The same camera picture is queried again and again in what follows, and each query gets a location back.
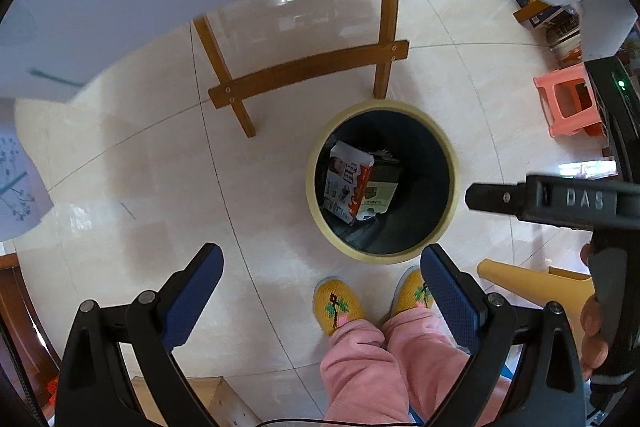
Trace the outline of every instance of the pink plastic stool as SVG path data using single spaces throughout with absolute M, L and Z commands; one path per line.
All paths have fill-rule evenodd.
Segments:
M 533 79 L 533 83 L 538 89 L 544 89 L 546 99 L 548 100 L 549 110 L 551 111 L 551 122 L 549 122 L 549 134 L 556 137 L 559 134 L 571 136 L 584 127 L 600 123 L 600 115 L 593 96 L 593 90 L 589 85 L 587 71 L 582 63 L 576 64 L 564 70 L 551 71 L 550 73 L 538 76 Z M 577 112 L 571 116 L 563 116 L 560 110 L 558 99 L 556 98 L 556 86 L 563 85 L 571 92 Z M 575 86 L 585 84 L 591 99 L 591 106 L 582 109 L 580 98 Z

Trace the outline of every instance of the shoe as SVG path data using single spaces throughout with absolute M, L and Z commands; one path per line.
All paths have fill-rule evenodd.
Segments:
M 346 323 L 364 318 L 355 293 L 345 282 L 335 277 L 324 279 L 316 286 L 314 315 L 322 331 L 329 336 Z
M 395 317 L 400 312 L 412 308 L 431 308 L 433 302 L 433 296 L 422 279 L 420 268 L 413 266 L 404 272 L 396 286 L 391 316 Z

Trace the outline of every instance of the yellow rim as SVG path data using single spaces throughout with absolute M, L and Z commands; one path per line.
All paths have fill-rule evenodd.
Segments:
M 444 210 L 444 213 L 442 214 L 442 218 L 440 219 L 440 222 L 435 227 L 435 229 L 433 229 L 433 232 L 431 232 L 428 237 L 425 237 L 424 240 L 418 243 L 418 245 L 416 245 L 415 247 L 388 255 L 371 254 L 363 252 L 361 250 L 356 250 L 355 248 L 347 245 L 337 235 L 335 235 L 333 230 L 329 228 L 329 225 L 324 220 L 324 217 L 322 217 L 322 212 L 320 211 L 318 200 L 316 200 L 316 163 L 318 162 L 318 157 L 325 142 L 331 136 L 332 132 L 342 122 L 349 120 L 350 118 L 353 118 L 358 114 L 376 109 L 386 109 L 406 114 L 407 116 L 414 118 L 414 120 L 419 121 L 421 124 L 423 124 L 423 126 L 429 129 L 429 131 L 433 133 L 433 136 L 436 137 L 436 140 L 440 144 L 440 147 L 442 148 L 442 151 L 444 152 L 445 158 L 447 160 L 449 172 L 452 173 L 449 182 L 449 200 L 447 201 L 447 206 Z M 444 134 L 442 129 L 438 126 L 438 124 L 436 124 L 431 119 L 431 117 L 407 103 L 393 102 L 392 100 L 368 100 L 367 102 L 358 103 L 342 111 L 324 127 L 322 133 L 318 137 L 318 140 L 316 140 L 316 143 L 309 156 L 309 162 L 306 165 L 305 188 L 306 202 L 308 203 L 311 215 L 313 216 L 316 225 L 322 232 L 322 235 L 324 235 L 324 237 L 326 237 L 327 240 L 329 240 L 329 242 L 334 245 L 335 248 L 340 250 L 342 253 L 347 254 L 349 257 L 352 257 L 358 261 L 363 261 L 363 263 L 402 263 L 402 261 L 408 261 L 409 259 L 412 259 L 419 255 L 426 245 L 435 243 L 437 240 L 439 240 L 444 231 L 447 230 L 447 227 L 449 226 L 449 223 L 453 218 L 453 214 L 458 201 L 458 161 L 456 159 L 453 147 L 449 142 L 449 139 Z

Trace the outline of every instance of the blue gripper pad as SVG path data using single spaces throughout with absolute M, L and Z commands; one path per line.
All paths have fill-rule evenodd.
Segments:
M 190 263 L 183 270 L 183 272 L 192 271 L 191 277 L 184 284 L 164 316 L 161 340 L 164 349 L 169 352 L 187 341 L 204 306 L 209 301 L 213 289 L 222 277 L 224 266 L 222 250 L 218 245 L 213 244 L 207 244 L 205 247 L 208 250 L 198 252 L 198 256 L 202 258 L 199 264 L 194 267 Z
M 480 286 L 468 273 L 461 272 L 438 244 L 422 250 L 420 271 L 453 338 L 460 346 L 477 352 L 481 346 L 479 331 L 486 320 Z

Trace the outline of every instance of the yellow stool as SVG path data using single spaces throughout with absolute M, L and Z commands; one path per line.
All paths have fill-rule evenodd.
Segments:
M 584 336 L 580 312 L 585 301 L 594 294 L 591 277 L 551 267 L 549 273 L 536 272 L 511 264 L 496 263 L 490 259 L 484 259 L 478 264 L 478 275 L 538 306 L 544 306 L 549 301 L 562 304 L 580 354 Z

